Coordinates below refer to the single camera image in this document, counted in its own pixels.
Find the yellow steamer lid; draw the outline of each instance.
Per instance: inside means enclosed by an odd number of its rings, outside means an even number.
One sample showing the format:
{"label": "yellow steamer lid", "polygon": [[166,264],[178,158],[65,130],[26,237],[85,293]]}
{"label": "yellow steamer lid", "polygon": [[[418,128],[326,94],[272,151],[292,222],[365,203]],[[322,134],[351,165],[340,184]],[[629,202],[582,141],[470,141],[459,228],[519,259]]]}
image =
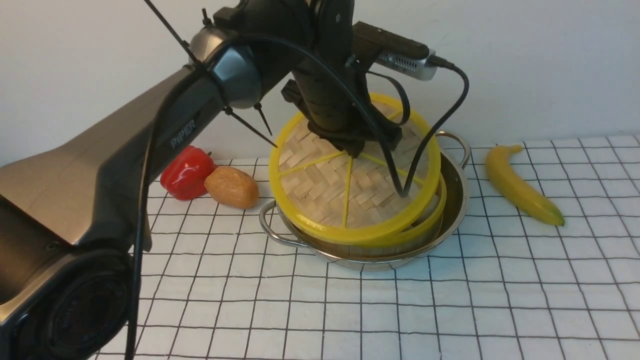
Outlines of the yellow steamer lid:
{"label": "yellow steamer lid", "polygon": [[[373,104],[388,119],[400,122],[402,104],[371,94]],[[343,245],[365,245],[398,234],[426,209],[440,179],[440,148],[434,137],[413,178],[407,197],[400,197],[382,150],[367,142],[356,159],[311,133],[298,113],[282,129],[269,160],[269,182],[277,204],[295,225],[317,239]],[[424,119],[411,112],[403,139],[392,152],[402,184],[418,145],[429,131]]]}

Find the black grid line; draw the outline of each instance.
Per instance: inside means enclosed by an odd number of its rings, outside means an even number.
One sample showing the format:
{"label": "black grid line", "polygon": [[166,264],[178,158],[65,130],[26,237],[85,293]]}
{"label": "black grid line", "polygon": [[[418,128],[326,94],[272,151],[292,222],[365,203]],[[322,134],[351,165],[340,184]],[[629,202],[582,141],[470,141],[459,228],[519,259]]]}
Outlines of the black grid line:
{"label": "black grid line", "polygon": [[[600,181],[600,184],[602,185],[602,188],[604,189],[604,191],[605,191],[605,193],[606,193],[606,192],[607,192],[607,188],[602,184],[602,181]],[[573,193],[574,193],[574,194],[576,194],[576,193],[575,193],[575,189],[573,188],[573,185],[572,185],[571,189],[572,189]],[[609,199],[609,203],[610,203],[610,204],[611,204],[611,206],[616,210],[616,215],[617,215],[618,217],[620,217],[621,215],[620,215],[620,213],[618,212],[618,209],[616,208],[616,206],[615,206],[615,204],[613,203],[613,201],[611,201],[611,199]],[[582,210],[582,212],[584,213],[584,208],[582,207],[582,204],[581,204],[579,201],[578,201],[578,205],[580,206],[580,209],[581,209],[581,210]],[[627,226],[625,225],[625,223],[624,223],[624,222],[622,222],[622,225],[624,226],[625,231],[627,232],[627,235],[629,235],[629,237],[631,237],[631,235],[629,234],[629,230],[628,230],[628,228],[627,228]],[[591,231],[591,234],[593,234],[593,233],[594,233],[594,232],[593,232],[593,227],[591,226],[591,224],[590,224],[588,221],[587,221],[587,226],[589,226],[589,231]],[[611,278],[612,278],[612,279],[615,279],[615,278],[616,278],[616,276],[615,276],[615,274],[614,274],[614,272],[613,272],[613,269],[611,268],[611,263],[609,262],[609,259],[607,259],[607,258],[604,256],[604,251],[602,250],[602,246],[600,245],[600,242],[599,242],[599,241],[596,241],[596,245],[597,245],[597,247],[598,247],[598,250],[599,250],[599,251],[600,251],[600,253],[602,254],[602,257],[603,257],[603,258],[605,258],[605,262],[607,263],[607,268],[609,269],[609,273],[610,273],[610,275],[611,275]],[[636,252],[638,253],[638,255],[640,256],[640,252],[638,251],[638,249],[637,249],[637,247],[635,246],[635,244],[634,244],[634,248],[635,248]],[[622,298],[622,301],[623,301],[623,303],[625,304],[625,308],[627,309],[627,312],[628,312],[628,315],[629,315],[629,319],[631,320],[631,322],[634,324],[634,327],[636,328],[636,332],[637,332],[637,334],[638,334],[638,338],[640,338],[640,329],[638,328],[638,324],[636,323],[636,321],[634,320],[634,317],[633,317],[633,316],[632,316],[632,314],[631,314],[631,310],[629,310],[629,305],[628,305],[628,303],[627,303],[627,300],[626,300],[626,298],[625,298],[625,295],[624,295],[624,293],[622,292],[622,290],[620,289],[620,286],[619,286],[619,285],[616,285],[616,288],[618,289],[618,293],[620,294],[620,297]],[[584,302],[585,302],[585,304],[587,305],[587,308],[588,308],[588,307],[589,307],[589,304],[587,303],[586,297],[584,297]],[[595,322],[593,321],[593,317],[591,317],[591,321],[593,322],[593,327],[595,328],[596,326],[595,326]],[[608,358],[607,352],[606,352],[606,351],[605,351],[605,349],[604,349],[604,344],[602,343],[602,341],[600,342],[600,344],[601,344],[601,346],[602,346],[602,351],[605,353],[605,357],[607,357],[607,358]]]}
{"label": "black grid line", "polygon": [[[493,282],[494,284],[502,284],[502,282]],[[553,284],[553,285],[558,285],[557,283],[553,282],[553,283],[549,283],[546,282],[545,284]],[[176,301],[176,302],[186,302],[186,299],[184,300],[177,300],[177,299],[164,299],[164,298],[156,298],[156,300],[160,300],[160,301]],[[229,302],[252,302],[253,300],[225,300],[223,301],[224,303],[229,303]],[[292,301],[288,301],[286,299],[283,300],[273,300],[273,299],[259,299],[259,301],[261,302],[282,302],[282,303],[291,303],[291,304],[318,304],[318,301],[312,301],[312,300],[292,300]],[[197,300],[197,299],[191,299],[189,300],[189,302],[210,302],[210,300]],[[412,304],[409,302],[359,302],[359,301],[327,301],[326,302],[328,305],[360,305],[360,304],[364,304],[364,305],[400,305],[400,306],[411,306],[411,307],[423,307],[423,308],[430,308],[430,307],[457,307],[459,309],[514,309],[514,310],[586,310],[586,307],[570,307],[570,306],[566,306],[566,307],[550,307],[550,306],[500,306],[500,305],[494,305],[494,306],[489,306],[489,305],[458,305],[458,304],[442,304],[442,305],[416,305],[416,304]],[[628,311],[626,309],[592,309],[592,311],[607,311],[608,313],[627,313]],[[177,325],[145,325],[145,327],[178,327]],[[213,329],[213,327],[199,327],[199,326],[192,326],[192,328],[194,329]]]}
{"label": "black grid line", "polygon": [[[525,152],[527,154],[527,157],[529,158],[529,161],[530,161],[531,160],[531,154],[529,154],[529,149],[527,148],[526,144],[524,146],[524,150],[525,150]],[[538,177],[538,171],[535,169],[535,167],[533,169],[533,172],[534,172],[534,174],[536,174],[536,179],[538,179],[538,184],[540,185],[541,192],[544,195],[545,194],[544,193],[544,189],[542,188],[542,184],[540,183],[540,180],[539,180],[539,177]],[[529,241],[529,237],[526,234],[527,229],[526,229],[526,227],[524,225],[524,220],[522,220],[522,212],[520,211],[520,209],[518,209],[518,215],[520,217],[520,223],[522,224],[522,228],[525,229],[525,239],[527,239],[527,246],[529,247],[529,252],[531,253],[531,256],[533,257],[533,250],[531,248],[531,241]],[[540,288],[542,289],[542,294],[544,294],[544,296],[545,296],[545,301],[547,302],[547,307],[550,308],[550,306],[549,306],[549,295],[547,294],[547,291],[545,290],[544,285],[542,285],[542,278],[540,277],[540,270],[538,268],[538,262],[534,259],[533,260],[533,264],[534,264],[534,266],[536,268],[536,275],[538,276],[538,280],[541,283],[540,284]],[[572,272],[573,272],[573,278],[577,282],[578,281],[578,277],[575,275],[575,270],[573,269],[573,267],[572,267]],[[584,296],[584,292],[582,292],[582,288],[580,289],[580,292],[582,293],[582,298],[586,302],[586,298]],[[556,319],[554,318],[553,311],[551,311],[551,309],[549,309],[548,313],[549,313],[549,317],[551,317],[551,324],[554,327],[554,334],[556,335],[558,346],[560,347],[560,351],[562,352],[562,357],[563,357],[563,359],[566,359],[566,355],[564,354],[564,348],[562,346],[562,341],[561,341],[560,337],[558,336],[558,330],[557,330],[557,326],[556,326]],[[589,317],[591,319],[591,323],[593,324],[593,328],[595,329],[595,327],[596,327],[595,326],[595,322],[593,321],[593,317],[591,316],[591,314],[589,314]],[[604,351],[604,345],[602,344],[602,340],[600,340],[600,346],[602,347],[602,349]]]}
{"label": "black grid line", "polygon": [[[192,278],[192,276],[190,275],[174,275],[174,276],[167,276],[166,274],[157,274],[157,275],[145,275],[145,277],[159,277],[159,276],[163,276],[163,277],[178,277],[178,278],[186,278],[186,279],[190,279]],[[316,275],[280,275],[280,276],[269,276],[269,277],[257,277],[257,276],[234,276],[235,278],[238,279],[277,279],[277,278],[297,278],[297,277],[303,277],[303,278],[309,278],[309,279],[324,279],[324,277],[322,276],[316,276]],[[222,279],[226,279],[227,276],[221,275],[221,276],[198,276],[198,278],[203,278],[203,279],[215,279],[215,278],[222,278]],[[353,280],[352,277],[331,277],[331,279],[338,279],[338,280]],[[451,281],[455,281],[455,282],[460,282],[460,281],[464,281],[464,279],[432,279],[432,280],[427,280],[427,279],[411,279],[411,278],[402,278],[402,280],[409,280],[409,281],[417,281],[417,282],[451,282]],[[394,281],[394,279],[362,279],[362,281]],[[496,281],[493,280],[469,280],[468,282],[475,282],[475,283],[493,283]],[[543,281],[501,281],[504,284],[549,284],[549,282],[543,282]],[[577,282],[577,281],[556,281],[553,282],[552,284],[555,285],[578,285],[578,284],[582,284],[582,285],[633,285],[633,284],[640,284],[640,281],[609,281],[609,282],[585,282],[585,281],[581,281],[581,282]],[[141,297],[141,300],[152,300],[152,299],[160,299],[159,297],[155,297],[155,298],[146,298],[146,297]]]}
{"label": "black grid line", "polygon": [[438,326],[438,309],[436,307],[436,293],[433,289],[433,269],[431,268],[431,257],[427,257],[427,262],[429,265],[429,284],[431,285],[431,301],[433,302],[433,318],[435,319],[436,324],[436,337],[438,339],[438,353],[442,354],[442,343],[440,342],[440,329]]}
{"label": "black grid line", "polygon": [[[237,234],[236,234],[236,243],[234,244],[234,253],[236,252],[236,247],[237,247],[237,244],[238,244],[238,239],[240,238],[240,234],[242,233],[242,225],[243,225],[243,222],[244,222],[244,216],[242,216],[242,217],[240,218],[240,225],[238,226],[238,232],[237,232]],[[213,339],[214,339],[214,337],[215,337],[215,335],[216,335],[216,329],[218,328],[218,320],[220,319],[220,313],[222,312],[222,303],[223,303],[223,301],[225,300],[225,291],[227,290],[227,284],[228,284],[229,278],[230,278],[230,276],[231,276],[231,267],[233,266],[233,264],[234,264],[234,255],[232,254],[232,255],[231,255],[231,260],[229,261],[229,268],[228,268],[228,270],[227,270],[227,277],[226,277],[226,279],[225,279],[225,284],[224,284],[224,286],[222,287],[222,294],[220,295],[220,308],[218,309],[218,313],[216,314],[216,321],[215,321],[215,323],[214,323],[213,333],[211,334],[211,340],[209,341],[209,348],[208,348],[208,350],[207,350],[207,354],[208,354],[208,356],[210,356],[210,355],[211,355],[211,347],[212,347],[212,345],[213,345]]]}
{"label": "black grid line", "polygon": [[326,301],[326,293],[328,291],[329,288],[329,263],[327,263],[325,265],[325,270],[324,270],[324,309],[323,309],[323,319],[322,319],[322,333],[323,333],[323,337],[322,337],[322,342],[320,344],[320,360],[324,360],[324,333],[326,332],[326,305],[327,305],[327,301]]}
{"label": "black grid line", "polygon": [[[216,205],[216,212],[218,211],[220,204]],[[211,227],[213,226],[213,222],[216,221],[216,215],[213,215],[213,220],[211,220],[211,225],[209,226],[209,231],[211,231]],[[207,243],[209,242],[209,239],[211,237],[207,236],[206,240],[204,241],[204,246],[202,247],[202,251],[204,252],[204,249],[207,248]],[[182,314],[180,315],[180,321],[178,323],[178,329],[175,331],[175,336],[173,337],[173,343],[171,344],[171,349],[169,349],[169,354],[173,353],[173,348],[175,347],[175,342],[176,340],[178,340],[178,335],[180,333],[180,328],[182,327],[182,321],[184,319],[184,313],[186,313],[187,311],[187,307],[189,306],[189,299],[191,298],[191,292],[193,291],[193,285],[196,282],[196,279],[198,278],[198,271],[200,271],[200,265],[202,264],[202,258],[204,257],[204,254],[200,255],[200,258],[198,259],[198,266],[196,266],[196,270],[193,273],[193,280],[191,281],[191,285],[189,286],[189,293],[187,294],[187,300],[184,302],[184,307],[182,308]]]}
{"label": "black grid line", "polygon": [[[182,227],[184,226],[184,222],[186,220],[187,220],[187,215],[184,215],[184,218],[182,219],[182,223],[180,224],[180,229],[182,229]],[[178,244],[178,237],[179,237],[179,235],[176,234],[175,241],[173,243],[172,249],[175,249],[176,245]],[[160,279],[158,280],[158,285],[156,287],[156,290],[154,290],[154,296],[153,296],[154,298],[156,297],[157,292],[160,289],[160,285],[162,285],[162,280],[163,280],[164,274],[166,273],[166,269],[169,267],[169,263],[171,262],[172,256],[173,255],[169,255],[169,258],[167,259],[166,264],[164,265],[163,272],[160,275]],[[154,306],[154,302],[155,302],[155,300],[151,299],[151,304],[149,305],[149,311],[147,313],[147,317],[145,318],[145,323],[142,326],[142,329],[140,331],[140,336],[139,336],[139,338],[138,338],[138,340],[136,342],[136,351],[135,351],[136,354],[138,353],[138,347],[140,346],[140,342],[142,341],[142,338],[145,335],[144,334],[145,328],[147,327],[147,322],[149,320],[149,317],[151,316],[151,312],[152,312],[152,309],[153,309],[153,306]]]}
{"label": "black grid line", "polygon": [[482,346],[480,345],[480,337],[478,336],[478,324],[477,324],[477,320],[476,320],[476,309],[474,307],[474,299],[473,296],[471,295],[471,286],[469,285],[469,274],[467,273],[467,264],[465,263],[465,250],[462,246],[462,239],[460,238],[460,234],[458,233],[458,231],[456,230],[456,235],[458,237],[458,245],[460,246],[460,257],[462,258],[462,269],[465,272],[465,280],[466,280],[466,284],[467,284],[467,291],[469,292],[469,304],[471,307],[471,315],[473,316],[474,319],[474,330],[476,332],[476,341],[478,344],[478,352],[480,354],[480,360],[483,360],[483,353],[482,353]]}
{"label": "black grid line", "polygon": [[[471,166],[473,166],[474,172],[476,173],[476,177],[477,177],[476,162],[473,161],[473,159],[474,159],[473,152],[471,153],[470,159],[472,160],[471,161]],[[482,190],[482,186],[480,184],[480,181],[477,181],[477,184],[478,184],[478,189],[480,191],[480,196],[482,197],[483,190]],[[482,197],[482,205],[483,205],[484,213],[485,213],[485,215],[487,215],[488,212],[486,210],[486,202],[484,201],[484,197]],[[524,352],[522,351],[522,344],[520,342],[520,337],[518,336],[518,327],[516,326],[516,318],[515,318],[515,316],[513,314],[513,307],[511,306],[511,295],[509,294],[509,291],[507,290],[507,282],[504,280],[504,270],[502,269],[502,261],[500,260],[500,252],[498,251],[498,245],[495,243],[495,238],[493,237],[493,231],[492,231],[492,228],[491,228],[491,222],[489,221],[488,217],[486,219],[486,223],[487,223],[487,227],[489,228],[489,234],[491,235],[491,239],[492,239],[492,243],[493,243],[493,250],[495,251],[496,258],[498,259],[498,267],[500,269],[500,278],[502,279],[502,287],[504,288],[504,293],[507,296],[507,305],[509,306],[509,312],[510,312],[510,315],[511,315],[511,323],[513,324],[513,330],[514,330],[514,332],[516,334],[516,340],[518,342],[518,349],[520,351],[520,359],[524,360]],[[460,229],[458,229],[458,238],[460,238]],[[462,245],[460,245],[460,255],[462,255]]]}
{"label": "black grid line", "polygon": [[[293,269],[291,271],[295,272],[296,271],[296,264],[298,263],[298,257],[296,256],[295,258],[293,258]],[[291,278],[291,283],[290,283],[290,288],[289,288],[289,306],[287,308],[287,331],[284,333],[284,343],[282,345],[282,359],[285,359],[285,355],[287,352],[287,335],[289,334],[289,324],[291,321],[291,304],[292,304],[292,297],[293,297],[293,280],[294,278]]]}

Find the stainless steel pot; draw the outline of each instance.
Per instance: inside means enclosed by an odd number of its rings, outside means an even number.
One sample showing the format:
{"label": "stainless steel pot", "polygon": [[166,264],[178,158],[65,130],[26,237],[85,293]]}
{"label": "stainless steel pot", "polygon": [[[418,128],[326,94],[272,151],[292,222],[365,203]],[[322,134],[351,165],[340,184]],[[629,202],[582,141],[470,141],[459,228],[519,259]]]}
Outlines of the stainless steel pot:
{"label": "stainless steel pot", "polygon": [[467,166],[469,160],[470,147],[466,141],[454,133],[440,131],[437,135],[447,136],[458,141],[462,145],[465,154],[463,159],[460,161],[460,164],[458,164],[458,162],[452,160],[444,151],[440,153],[440,173],[447,187],[447,201],[445,203],[442,216],[442,225],[440,226],[438,234],[429,234],[430,236],[422,237],[420,242],[416,244],[413,249],[402,252],[392,251],[387,252],[387,254],[381,252],[379,254],[372,254],[371,256],[362,256],[363,252],[360,249],[354,251],[353,246],[336,246],[336,244],[327,243],[303,233],[278,209],[278,213],[282,218],[283,223],[296,237],[296,239],[286,238],[281,234],[276,234],[267,221],[267,213],[278,208],[275,201],[266,204],[260,210],[260,226],[273,241],[286,246],[308,248],[314,254],[325,259],[327,262],[335,263],[353,270],[390,270],[411,262],[417,256],[433,250],[437,245],[446,240],[458,228],[460,222],[467,213],[469,194],[467,178],[464,175],[463,169]]}

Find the black cable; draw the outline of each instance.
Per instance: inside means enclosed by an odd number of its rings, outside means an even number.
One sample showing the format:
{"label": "black cable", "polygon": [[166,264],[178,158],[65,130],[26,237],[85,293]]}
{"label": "black cable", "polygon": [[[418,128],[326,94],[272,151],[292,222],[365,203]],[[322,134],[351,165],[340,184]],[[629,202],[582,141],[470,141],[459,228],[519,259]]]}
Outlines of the black cable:
{"label": "black cable", "polygon": [[136,332],[138,328],[138,308],[140,302],[140,284],[142,280],[142,255],[143,240],[145,235],[144,224],[147,223],[147,197],[149,193],[150,166],[153,158],[153,152],[156,149],[156,140],[159,121],[168,113],[176,99],[180,97],[189,87],[204,76],[199,71],[189,73],[184,79],[177,83],[167,94],[160,105],[157,115],[151,123],[150,135],[147,142],[147,150],[142,164],[142,177],[140,180],[140,193],[138,195],[138,223],[136,226],[136,235],[133,250],[133,277],[132,277],[132,293],[131,302],[129,304],[129,327],[127,331],[127,347],[125,351],[125,360],[133,360],[136,348]]}
{"label": "black cable", "polygon": [[424,152],[424,149],[426,149],[427,144],[435,136],[435,133],[442,127],[442,125],[447,120],[449,120],[451,115],[453,115],[453,113],[458,110],[458,108],[462,105],[462,103],[465,102],[465,99],[467,98],[467,94],[469,93],[469,78],[467,77],[467,74],[465,74],[465,72],[462,71],[462,69],[455,66],[453,63],[450,63],[447,60],[435,55],[430,57],[427,60],[427,62],[430,65],[441,67],[443,69],[447,69],[455,72],[462,78],[462,82],[464,85],[462,89],[462,94],[460,94],[460,97],[458,98],[458,100],[449,108],[449,110],[446,113],[444,113],[444,115],[442,115],[440,120],[438,120],[435,124],[433,124],[433,126],[431,127],[427,135],[425,135],[424,139],[422,139],[422,141],[420,142],[420,145],[418,145],[418,149],[416,150],[415,156],[413,157],[413,161],[411,162],[411,167],[409,168],[409,172],[407,173],[407,181],[405,183],[406,188],[409,188],[411,186],[410,181],[415,176],[415,171],[418,169],[418,164],[420,161],[420,155],[422,154],[422,152]]}
{"label": "black cable", "polygon": [[407,197],[409,195],[409,190],[411,189],[411,185],[413,183],[413,177],[415,175],[415,171],[417,170],[418,164],[420,162],[420,157],[422,156],[422,152],[424,152],[424,149],[427,147],[427,144],[434,137],[436,131],[438,131],[440,127],[442,127],[442,124],[444,124],[449,119],[449,117],[451,117],[451,115],[460,107],[460,105],[462,105],[462,103],[464,102],[468,94],[468,89],[469,89],[468,77],[461,69],[457,68],[454,64],[449,63],[443,58],[440,58],[437,56],[432,56],[429,58],[430,59],[429,63],[431,65],[452,70],[458,75],[460,75],[464,82],[464,89],[458,101],[456,101],[456,103],[449,109],[449,111],[447,111],[440,118],[440,120],[438,120],[438,122],[436,122],[433,125],[433,127],[431,127],[427,135],[424,137],[424,139],[418,146],[418,151],[415,153],[415,156],[413,157],[413,161],[409,169],[407,179],[404,183],[404,186],[402,186],[400,182],[399,174],[396,169],[396,163],[393,159],[393,155],[390,150],[389,143],[387,142],[387,138],[382,133],[380,126],[375,121],[374,115],[371,113],[367,105],[365,105],[365,103],[361,100],[361,98],[357,96],[356,92],[350,89],[350,87],[346,84],[346,82],[344,82],[340,78],[340,75],[333,68],[331,68],[331,65],[327,64],[324,60],[322,60],[320,57],[318,57],[318,55],[314,54],[312,51],[294,42],[288,41],[286,39],[272,37],[269,35],[239,35],[237,38],[234,39],[234,42],[236,40],[249,42],[249,43],[267,42],[267,43],[278,44],[278,45],[288,47],[289,49],[292,49],[304,55],[309,60],[313,61],[318,67],[321,68],[322,71],[324,71],[326,75],[328,75],[332,80],[334,80],[334,82],[336,82],[336,84],[338,84],[338,86],[342,88],[342,91],[346,93],[349,99],[353,102],[354,106],[362,114],[364,120],[369,125],[369,128],[378,139],[378,143],[380,144],[380,148],[385,157],[385,161],[387,162],[387,167],[389,170],[389,174],[391,176],[391,180],[393,180],[394,187],[396,188],[396,192],[398,193],[398,195],[400,195],[400,197]]}
{"label": "black cable", "polygon": [[[144,225],[147,223],[147,198],[149,193],[149,185],[151,182],[150,178],[150,166],[153,158],[153,152],[156,149],[156,140],[157,140],[157,132],[158,132],[158,123],[161,119],[166,116],[169,112],[171,106],[175,103],[175,101],[193,84],[196,83],[199,79],[204,76],[209,77],[213,81],[215,81],[215,77],[207,71],[207,68],[202,65],[200,62],[186,47],[184,41],[180,39],[178,34],[173,30],[171,25],[164,19],[162,14],[155,8],[155,6],[151,3],[150,0],[145,0],[147,5],[153,10],[155,15],[162,21],[162,23],[167,27],[169,32],[173,35],[173,37],[178,41],[178,43],[182,46],[182,48],[189,54],[189,57],[194,61],[195,69],[190,72],[185,78],[180,80],[170,91],[169,94],[164,98],[158,112],[156,113],[156,117],[151,123],[150,134],[147,142],[147,150],[145,151],[145,157],[142,164],[141,171],[141,179],[140,179],[140,192],[138,195],[138,217],[136,224],[136,234],[134,239],[134,250],[133,250],[133,275],[132,275],[132,284],[131,284],[131,298],[129,303],[129,324],[127,328],[127,344],[125,350],[125,360],[133,360],[135,350],[136,350],[136,342],[137,342],[137,330],[138,330],[138,309],[140,307],[140,286],[142,282],[142,256],[143,256],[143,243],[144,243],[144,235],[145,228]],[[223,42],[211,54],[212,61],[217,61],[218,58],[223,54],[223,51],[228,49],[231,46],[230,42]]]}

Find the yellow banana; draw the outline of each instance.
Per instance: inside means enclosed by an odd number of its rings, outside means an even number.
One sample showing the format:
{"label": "yellow banana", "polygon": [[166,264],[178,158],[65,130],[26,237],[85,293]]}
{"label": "yellow banana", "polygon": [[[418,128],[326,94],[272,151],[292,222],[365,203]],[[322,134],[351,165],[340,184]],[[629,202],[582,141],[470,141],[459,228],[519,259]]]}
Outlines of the yellow banana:
{"label": "yellow banana", "polygon": [[491,184],[518,209],[543,223],[563,226],[564,216],[548,198],[524,181],[511,167],[512,154],[522,146],[498,145],[486,155],[484,165]]}

